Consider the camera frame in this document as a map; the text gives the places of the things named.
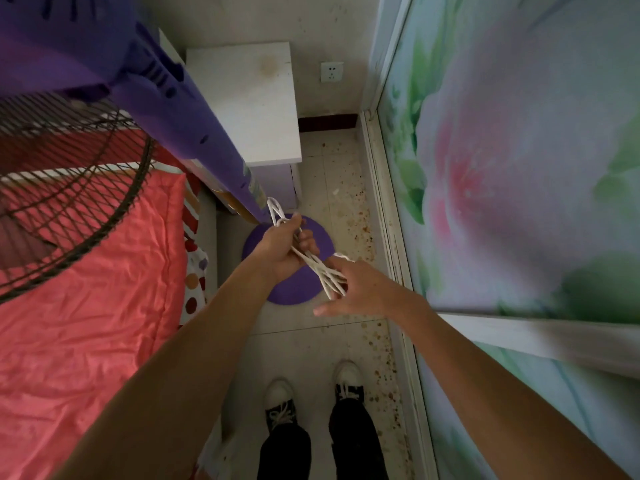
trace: fan grille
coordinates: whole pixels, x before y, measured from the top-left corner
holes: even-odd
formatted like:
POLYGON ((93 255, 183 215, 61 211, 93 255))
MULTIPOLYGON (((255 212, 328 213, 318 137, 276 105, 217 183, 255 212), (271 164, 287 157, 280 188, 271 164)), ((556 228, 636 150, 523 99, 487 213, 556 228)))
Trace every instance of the fan grille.
POLYGON ((155 142, 108 100, 0 100, 0 303, 66 269, 132 205, 155 142))

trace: red bedsheet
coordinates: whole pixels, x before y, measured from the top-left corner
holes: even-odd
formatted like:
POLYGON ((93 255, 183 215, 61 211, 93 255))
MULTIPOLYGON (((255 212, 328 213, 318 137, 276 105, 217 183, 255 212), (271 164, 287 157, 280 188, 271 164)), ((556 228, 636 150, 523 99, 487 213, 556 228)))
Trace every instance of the red bedsheet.
POLYGON ((0 306, 0 479, 44 479, 177 329, 184 174, 155 171, 116 231, 0 306))

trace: jeans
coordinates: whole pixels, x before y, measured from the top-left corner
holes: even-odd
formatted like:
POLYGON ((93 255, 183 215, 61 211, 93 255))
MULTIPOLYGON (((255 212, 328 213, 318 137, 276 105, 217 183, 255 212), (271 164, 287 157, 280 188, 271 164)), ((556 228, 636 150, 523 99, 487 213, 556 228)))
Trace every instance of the jeans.
MULTIPOLYGON (((388 480, 385 459, 373 421, 356 399, 343 399, 329 419, 337 480, 388 480)), ((311 440, 296 424, 276 426, 260 449, 258 480, 307 480, 311 440)))

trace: wall socket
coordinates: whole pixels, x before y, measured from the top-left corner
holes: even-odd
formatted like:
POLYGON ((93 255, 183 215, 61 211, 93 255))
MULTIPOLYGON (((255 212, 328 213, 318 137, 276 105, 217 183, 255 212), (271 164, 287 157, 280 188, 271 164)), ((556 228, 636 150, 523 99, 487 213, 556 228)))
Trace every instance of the wall socket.
POLYGON ((320 82, 340 82, 344 62, 322 62, 320 63, 320 82))

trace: sneaker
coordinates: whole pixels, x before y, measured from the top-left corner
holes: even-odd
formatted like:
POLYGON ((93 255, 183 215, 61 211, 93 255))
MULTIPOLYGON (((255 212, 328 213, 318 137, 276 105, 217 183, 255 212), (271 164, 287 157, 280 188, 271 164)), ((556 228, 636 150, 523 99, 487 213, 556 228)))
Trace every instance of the sneaker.
POLYGON ((333 373, 335 402, 343 399, 357 399, 364 404, 364 380, 358 366, 350 360, 343 360, 333 373))
POLYGON ((264 413, 267 416, 269 434, 280 424, 298 424, 293 388, 286 380, 276 379, 269 384, 264 395, 264 413))

